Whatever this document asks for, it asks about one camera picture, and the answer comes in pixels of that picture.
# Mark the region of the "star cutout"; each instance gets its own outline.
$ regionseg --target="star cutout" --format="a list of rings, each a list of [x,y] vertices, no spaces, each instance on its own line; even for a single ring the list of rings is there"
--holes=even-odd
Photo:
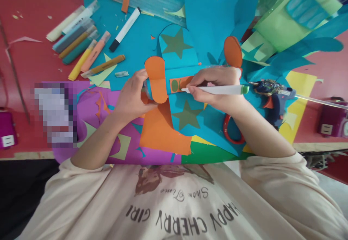
[[[186,100],[184,109],[180,113],[172,114],[174,117],[179,119],[179,130],[182,130],[186,125],[190,124],[191,126],[200,129],[197,116],[203,111],[203,109],[199,110],[191,110],[189,102]]]
[[[178,57],[182,59],[182,51],[184,49],[193,48],[193,46],[189,46],[184,43],[182,28],[179,29],[179,31],[174,37],[170,35],[165,35],[165,34],[162,34],[161,37],[163,38],[164,42],[167,44],[167,47],[162,52],[163,54],[175,52],[178,55]]]

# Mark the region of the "hand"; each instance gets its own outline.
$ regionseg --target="hand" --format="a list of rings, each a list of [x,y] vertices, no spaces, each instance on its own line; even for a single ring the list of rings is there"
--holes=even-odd
[[[148,74],[145,69],[137,71],[132,78],[128,79],[121,90],[112,114],[116,115],[117,119],[124,125],[158,106],[156,102],[144,104],[140,98],[142,85],[147,78]]]
[[[214,85],[240,85],[241,71],[236,67],[216,67],[200,70],[187,85],[194,99],[208,103],[216,109],[232,115],[245,100],[243,95],[217,95],[202,91],[198,85],[211,82]]]

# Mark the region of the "orange paper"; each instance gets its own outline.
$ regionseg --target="orange paper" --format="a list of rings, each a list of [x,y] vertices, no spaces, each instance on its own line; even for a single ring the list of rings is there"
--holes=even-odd
[[[181,89],[186,88],[192,78],[193,76],[170,79],[169,82],[171,93],[182,92]]]
[[[226,62],[233,67],[241,68],[243,64],[242,49],[240,48],[238,39],[229,36],[225,40],[224,53]]]
[[[167,98],[165,63],[158,56],[149,57],[145,62],[151,85],[152,98],[155,102],[162,104]]]
[[[123,0],[123,3],[122,3],[121,11],[126,14],[128,13],[129,1],[130,0]]]
[[[191,154],[192,137],[187,137],[173,128],[169,100],[145,114],[140,146],[168,151],[180,155]]]

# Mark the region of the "purple paper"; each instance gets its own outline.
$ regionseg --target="purple paper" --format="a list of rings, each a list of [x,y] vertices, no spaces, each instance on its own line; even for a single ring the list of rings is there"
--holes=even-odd
[[[83,89],[90,86],[88,81],[74,82],[74,93],[77,94]],[[87,122],[91,126],[98,128],[100,126],[99,119],[96,116],[98,112],[98,106],[95,104],[100,98],[100,93],[102,92],[105,99],[106,105],[115,106],[120,91],[111,91],[110,89],[95,87],[86,92],[84,92],[77,104],[77,134],[79,137],[79,142],[83,141],[87,135],[87,129],[83,121]],[[104,111],[103,100],[101,101],[101,112],[100,118],[101,122],[105,120],[108,116],[107,111]],[[143,125],[144,119],[137,118],[132,121],[132,123],[137,125]],[[134,126],[129,123],[121,131],[120,134],[131,137],[130,144],[128,147],[127,155],[125,160],[116,159],[114,157],[109,157],[107,159],[107,164],[141,164],[141,165],[170,165],[170,164],[181,164],[181,155],[176,155],[174,161],[171,162],[172,153],[160,150],[154,150],[150,148],[141,147],[145,157],[140,150],[137,150],[140,142],[141,134],[134,128]],[[113,147],[111,148],[110,155],[118,153],[120,150],[120,141],[117,138]],[[61,163],[66,159],[72,157],[78,148],[54,148],[55,159]]]

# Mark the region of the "t-shirt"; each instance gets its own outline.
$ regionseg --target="t-shirt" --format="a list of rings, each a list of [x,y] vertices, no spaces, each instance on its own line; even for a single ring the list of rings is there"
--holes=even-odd
[[[298,153],[225,164],[115,165],[70,159],[20,236],[39,239],[348,239],[348,222]]]

